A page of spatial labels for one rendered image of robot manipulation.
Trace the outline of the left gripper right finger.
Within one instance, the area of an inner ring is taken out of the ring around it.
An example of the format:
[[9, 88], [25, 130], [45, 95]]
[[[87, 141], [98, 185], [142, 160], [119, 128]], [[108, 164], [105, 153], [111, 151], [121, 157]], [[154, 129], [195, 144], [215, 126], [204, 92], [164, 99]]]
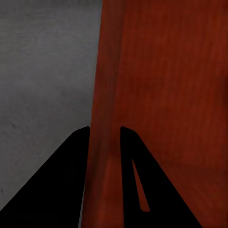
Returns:
[[[124, 228], [202, 228], [139, 135], [120, 128]], [[141, 210], [134, 161], [150, 212]]]

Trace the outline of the storage box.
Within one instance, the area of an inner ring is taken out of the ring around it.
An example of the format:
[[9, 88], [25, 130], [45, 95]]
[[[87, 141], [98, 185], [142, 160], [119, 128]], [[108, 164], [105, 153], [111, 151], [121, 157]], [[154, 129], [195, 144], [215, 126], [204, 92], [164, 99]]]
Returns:
[[124, 228], [122, 126], [202, 228], [228, 228], [228, 0], [103, 0], [81, 228]]

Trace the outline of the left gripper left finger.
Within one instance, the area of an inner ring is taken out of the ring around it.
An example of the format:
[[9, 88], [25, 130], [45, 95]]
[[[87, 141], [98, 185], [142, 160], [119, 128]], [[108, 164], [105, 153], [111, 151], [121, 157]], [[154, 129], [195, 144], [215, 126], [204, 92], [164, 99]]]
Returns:
[[0, 211], [0, 228], [78, 228], [90, 127], [73, 132]]

